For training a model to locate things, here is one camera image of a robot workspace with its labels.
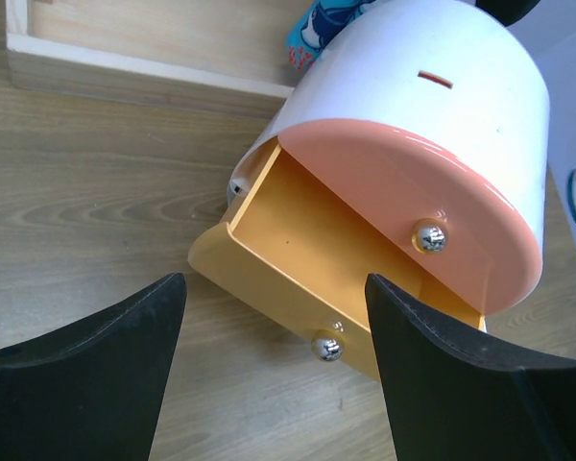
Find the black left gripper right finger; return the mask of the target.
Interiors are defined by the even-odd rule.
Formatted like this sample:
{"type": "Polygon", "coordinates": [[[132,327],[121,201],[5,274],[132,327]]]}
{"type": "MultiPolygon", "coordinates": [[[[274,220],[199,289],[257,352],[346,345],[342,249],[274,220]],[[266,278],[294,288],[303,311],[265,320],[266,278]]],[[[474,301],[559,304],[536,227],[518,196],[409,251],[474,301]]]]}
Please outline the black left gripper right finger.
{"type": "Polygon", "coordinates": [[[366,303],[400,460],[576,460],[576,359],[448,316],[378,274],[366,303]]]}

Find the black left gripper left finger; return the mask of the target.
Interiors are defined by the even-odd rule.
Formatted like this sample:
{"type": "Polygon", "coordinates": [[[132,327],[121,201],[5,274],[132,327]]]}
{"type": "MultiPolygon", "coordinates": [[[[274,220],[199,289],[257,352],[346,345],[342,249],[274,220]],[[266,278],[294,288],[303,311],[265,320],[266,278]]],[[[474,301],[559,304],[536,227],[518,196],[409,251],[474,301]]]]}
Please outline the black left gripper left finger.
{"type": "Polygon", "coordinates": [[[0,350],[0,460],[146,460],[187,298],[170,274],[0,350]]]}

